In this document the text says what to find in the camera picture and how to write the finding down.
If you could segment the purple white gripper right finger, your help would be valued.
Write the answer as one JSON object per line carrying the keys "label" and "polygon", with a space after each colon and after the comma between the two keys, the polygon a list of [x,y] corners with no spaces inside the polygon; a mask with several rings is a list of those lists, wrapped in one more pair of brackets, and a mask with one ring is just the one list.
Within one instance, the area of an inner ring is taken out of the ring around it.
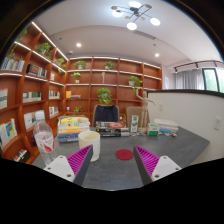
{"label": "purple white gripper right finger", "polygon": [[134,146],[133,155],[144,185],[181,170],[167,155],[159,157],[137,145]]}

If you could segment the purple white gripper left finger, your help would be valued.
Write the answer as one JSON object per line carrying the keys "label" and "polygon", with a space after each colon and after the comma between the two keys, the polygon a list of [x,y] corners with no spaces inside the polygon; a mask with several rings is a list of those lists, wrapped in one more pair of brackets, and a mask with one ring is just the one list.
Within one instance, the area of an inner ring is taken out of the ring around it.
{"label": "purple white gripper left finger", "polygon": [[92,156],[93,146],[89,145],[69,156],[59,155],[44,170],[81,186]]}

